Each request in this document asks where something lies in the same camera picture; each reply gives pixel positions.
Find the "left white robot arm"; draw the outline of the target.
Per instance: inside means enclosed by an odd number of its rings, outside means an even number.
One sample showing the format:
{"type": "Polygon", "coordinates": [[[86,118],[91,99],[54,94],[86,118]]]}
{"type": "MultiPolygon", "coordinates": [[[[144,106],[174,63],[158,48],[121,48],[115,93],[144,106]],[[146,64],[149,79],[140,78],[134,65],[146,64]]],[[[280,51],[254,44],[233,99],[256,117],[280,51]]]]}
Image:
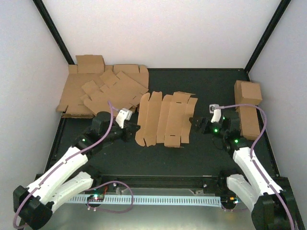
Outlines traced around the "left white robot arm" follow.
{"type": "Polygon", "coordinates": [[[130,122],[132,111],[118,110],[117,116],[99,112],[91,125],[80,134],[65,154],[43,175],[27,187],[13,192],[13,210],[25,225],[42,228],[53,213],[81,192],[98,191],[107,186],[99,170],[88,164],[103,144],[121,139],[129,141],[140,129],[130,122]]]}

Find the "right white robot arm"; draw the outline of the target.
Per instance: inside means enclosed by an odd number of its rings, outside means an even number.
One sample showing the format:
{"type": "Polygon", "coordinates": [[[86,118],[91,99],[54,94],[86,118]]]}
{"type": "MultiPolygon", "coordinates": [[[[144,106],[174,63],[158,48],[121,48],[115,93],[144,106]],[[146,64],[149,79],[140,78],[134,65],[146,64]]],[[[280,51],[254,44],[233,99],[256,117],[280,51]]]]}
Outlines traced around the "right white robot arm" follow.
{"type": "Polygon", "coordinates": [[[241,135],[238,114],[228,111],[222,115],[216,110],[212,115],[212,118],[190,118],[191,127],[203,134],[213,134],[220,138],[224,150],[243,172],[221,172],[219,190],[236,194],[250,211],[255,229],[295,229],[294,196],[270,177],[255,151],[248,146],[247,139],[241,135]]]}

